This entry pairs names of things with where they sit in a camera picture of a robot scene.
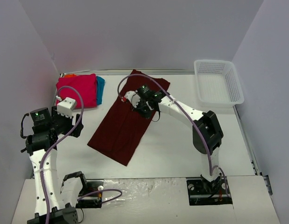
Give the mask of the dark red t shirt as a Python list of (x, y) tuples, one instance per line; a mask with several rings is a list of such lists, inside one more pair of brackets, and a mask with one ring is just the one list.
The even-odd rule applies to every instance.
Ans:
[(117, 97), (87, 146), (127, 166), (151, 121)]

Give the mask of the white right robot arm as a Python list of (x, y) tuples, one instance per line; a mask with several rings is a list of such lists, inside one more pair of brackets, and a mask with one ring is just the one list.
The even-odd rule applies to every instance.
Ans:
[(193, 146), (201, 154), (203, 190), (214, 192), (219, 187), (219, 148), (224, 137), (217, 115), (213, 111), (194, 109), (176, 100), (168, 92), (153, 91), (146, 85), (128, 91), (125, 97), (142, 117), (148, 119), (152, 112), (165, 113), (190, 128)]

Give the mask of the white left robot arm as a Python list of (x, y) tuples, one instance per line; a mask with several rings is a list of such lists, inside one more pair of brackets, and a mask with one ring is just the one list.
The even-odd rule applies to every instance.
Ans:
[(75, 208), (78, 195), (84, 195), (89, 183), (83, 174), (76, 172), (65, 178), (66, 191), (58, 185), (57, 145), (68, 136), (80, 136), (83, 129), (82, 115), (73, 117), (74, 106), (53, 106), (28, 113), (33, 121), (33, 134), (25, 139), (22, 150), (29, 154), (35, 180), (34, 218), (28, 224), (76, 224)]

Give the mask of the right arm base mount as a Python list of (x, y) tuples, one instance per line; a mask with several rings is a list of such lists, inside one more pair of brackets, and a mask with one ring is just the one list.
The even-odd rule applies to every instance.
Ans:
[(190, 206), (225, 205), (233, 203), (229, 187), (222, 175), (212, 182), (208, 182), (202, 176), (187, 178), (186, 184)]

